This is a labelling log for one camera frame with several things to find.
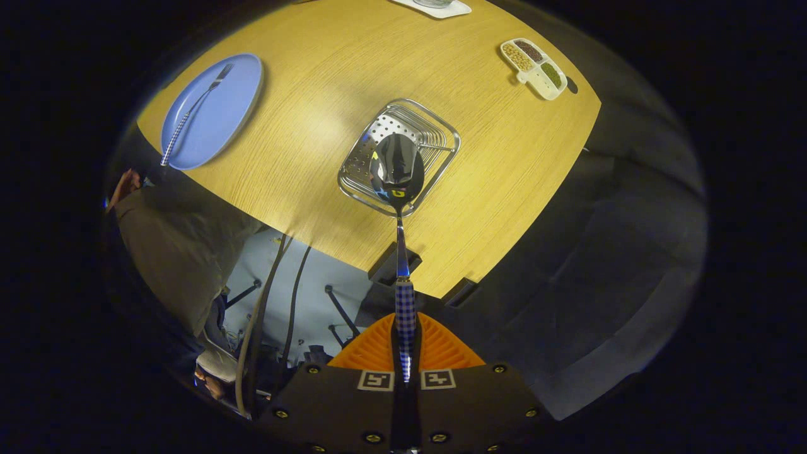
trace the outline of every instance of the wooden table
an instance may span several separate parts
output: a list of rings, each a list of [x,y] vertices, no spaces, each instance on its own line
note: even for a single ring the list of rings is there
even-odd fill
[[[160,147],[179,92],[237,53],[265,64],[252,119],[227,150],[186,173],[260,221],[368,271],[395,240],[393,218],[342,194],[337,172],[372,116],[410,98],[452,124],[462,148],[417,211],[407,246],[415,289],[443,297],[482,279],[546,206],[592,130],[600,100],[549,41],[483,0],[443,20],[383,0],[285,6],[214,45],[157,93],[137,123]],[[524,37],[579,88],[540,99],[516,82],[499,45]]]

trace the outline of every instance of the orange part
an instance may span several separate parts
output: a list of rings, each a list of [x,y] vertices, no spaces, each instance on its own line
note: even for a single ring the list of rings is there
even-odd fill
[[[419,370],[462,369],[485,364],[482,358],[440,322],[423,313],[417,315],[422,333]],[[395,314],[391,313],[373,323],[336,358],[331,359],[328,366],[393,372],[394,322]]]
[[[473,368],[485,364],[448,328],[424,313],[420,319],[420,367],[422,370]]]
[[[328,363],[335,368],[393,372],[392,328],[395,314],[373,323]]]

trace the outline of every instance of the perforated metal tray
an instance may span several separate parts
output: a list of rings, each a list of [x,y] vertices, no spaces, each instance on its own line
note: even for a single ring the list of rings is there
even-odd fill
[[[406,217],[423,203],[454,160],[459,151],[460,138],[454,127],[411,99],[393,99],[378,111],[342,162],[337,180],[339,188],[347,196],[388,216],[396,216],[395,210],[375,195],[370,185],[370,155],[375,146],[392,133],[406,134],[415,142],[426,173],[424,180],[427,183],[423,191],[402,211],[403,217]]]

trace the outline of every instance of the hand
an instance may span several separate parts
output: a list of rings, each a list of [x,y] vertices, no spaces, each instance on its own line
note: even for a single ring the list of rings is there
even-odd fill
[[[133,169],[127,170],[118,181],[118,187],[115,188],[115,193],[112,194],[112,199],[107,205],[107,212],[112,209],[118,202],[125,199],[127,195],[132,194],[134,191],[140,189],[140,174]]]

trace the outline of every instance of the seeds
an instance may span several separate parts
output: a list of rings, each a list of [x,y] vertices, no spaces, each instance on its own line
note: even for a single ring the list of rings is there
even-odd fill
[[[518,40],[516,41],[516,46],[518,46],[521,50],[527,53],[530,58],[533,59],[536,63],[543,60],[541,57],[541,53],[538,52],[538,49],[534,48],[533,46],[529,45],[527,41]]]
[[[510,57],[510,60],[512,60],[512,62],[518,66],[518,69],[522,71],[529,71],[533,68],[533,66],[535,66],[535,64],[532,63],[527,56],[519,52],[518,49],[516,49],[516,46],[510,43],[505,44],[502,47],[502,50],[504,50],[504,55]]]
[[[552,65],[549,63],[544,63],[541,65],[541,69],[544,70],[547,76],[549,76],[550,80],[557,88],[560,88],[560,76],[558,75],[558,71],[555,71]]]

